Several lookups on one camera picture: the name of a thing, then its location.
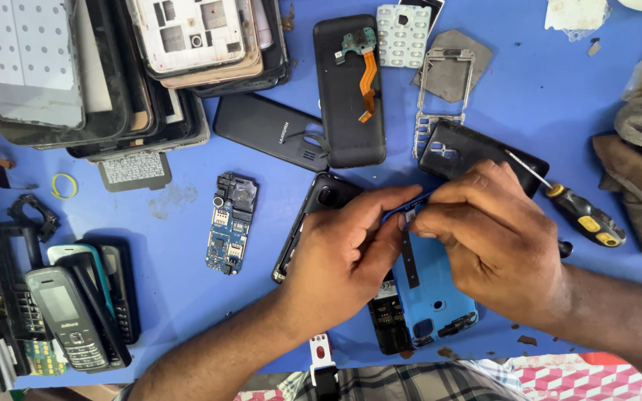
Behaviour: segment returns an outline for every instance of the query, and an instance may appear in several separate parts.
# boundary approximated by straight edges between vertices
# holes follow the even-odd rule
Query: blue work surface
[[[380,4],[370,0],[295,2],[295,28],[286,38],[290,56],[298,63],[288,84],[262,95],[320,115],[313,26],[338,16],[375,15]],[[282,0],[281,6],[286,14],[289,1]],[[593,134],[611,128],[622,106],[620,92],[642,60],[642,13],[615,1],[611,6],[610,18],[590,36],[600,37],[603,47],[594,57],[586,55],[591,45],[588,39],[569,43],[565,33],[544,30],[545,1],[448,0],[430,41],[435,33],[459,29],[495,52],[491,69],[470,96],[468,127],[548,161],[548,178],[572,187],[629,228],[620,200],[597,188],[602,168],[589,141]],[[436,179],[418,170],[410,153],[418,87],[409,82],[415,71],[389,67],[380,71],[388,157],[379,166],[334,172],[368,188],[410,183],[430,188],[437,184]],[[428,111],[457,110],[457,104],[444,104],[431,94],[427,100]],[[216,99],[205,101],[209,121],[216,104]],[[94,165],[72,159],[65,150],[7,147],[18,164],[13,176],[38,183],[40,188],[32,192],[61,216],[61,228],[44,248],[72,242],[87,232],[119,235],[130,241],[142,326],[140,340],[130,347],[135,359],[127,369],[93,375],[70,371],[57,378],[29,376],[16,381],[19,388],[130,382],[165,351],[268,293],[275,287],[270,278],[273,265],[314,176],[212,136],[203,146],[168,154],[173,182],[165,189],[109,193]],[[224,276],[205,266],[215,181],[226,171],[252,177],[260,188],[244,266],[236,276]],[[76,178],[79,192],[75,198],[58,200],[50,194],[55,173]],[[65,192],[64,184],[65,179],[61,181]],[[0,188],[0,220],[8,220],[5,209],[22,192]],[[536,202],[558,222],[559,235],[574,244],[570,263],[642,280],[642,254],[631,229],[624,246],[602,248],[571,228],[546,197],[537,195]],[[512,357],[583,350],[562,340],[552,341],[550,335],[529,327],[513,330],[511,325],[481,306],[475,327],[415,352],[409,360],[379,351],[366,309],[332,328],[329,336],[334,360],[342,368],[444,360],[437,353],[442,347],[466,359],[486,358],[490,352],[494,357]],[[535,338],[537,345],[517,342],[520,335]],[[303,370],[310,364],[309,346],[303,344],[262,372]]]

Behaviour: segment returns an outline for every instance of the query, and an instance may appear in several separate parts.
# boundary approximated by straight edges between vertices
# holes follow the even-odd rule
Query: yellow rubber band
[[[74,193],[72,193],[71,196],[64,197],[64,196],[61,196],[61,194],[58,192],[58,189],[56,189],[56,179],[58,177],[66,177],[73,183]],[[72,197],[76,196],[76,194],[78,193],[78,185],[76,185],[76,180],[73,177],[69,176],[68,174],[63,174],[63,173],[58,173],[55,176],[53,176],[53,178],[51,179],[51,189],[53,189],[51,191],[51,195],[56,196],[58,199],[61,199],[61,200],[71,199]]]

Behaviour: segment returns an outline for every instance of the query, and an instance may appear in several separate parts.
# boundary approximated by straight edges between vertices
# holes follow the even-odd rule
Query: screwdriver
[[[557,207],[558,211],[584,237],[608,248],[615,248],[626,243],[626,232],[619,228],[611,216],[591,205],[591,202],[581,196],[575,195],[570,188],[566,188],[559,183],[551,185],[512,152],[509,150],[504,151],[539,179],[542,184],[549,187],[545,194]]]

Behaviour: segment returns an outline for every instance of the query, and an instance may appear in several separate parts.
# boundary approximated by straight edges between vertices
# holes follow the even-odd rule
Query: human hand
[[[378,292],[400,254],[405,219],[386,211],[415,198],[420,186],[368,190],[345,207],[311,213],[287,277],[279,287],[281,308],[310,338],[350,319]]]
[[[409,230],[444,243],[455,286],[498,314],[541,328],[568,312],[557,225],[508,163],[483,160],[437,188]]]

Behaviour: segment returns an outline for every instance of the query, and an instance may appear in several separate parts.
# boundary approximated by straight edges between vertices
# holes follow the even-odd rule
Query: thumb
[[[399,215],[392,215],[381,226],[375,239],[368,246],[363,259],[358,264],[354,274],[359,274],[370,282],[377,282],[378,286],[388,274],[388,270],[400,256],[400,242],[402,233],[398,228]]]

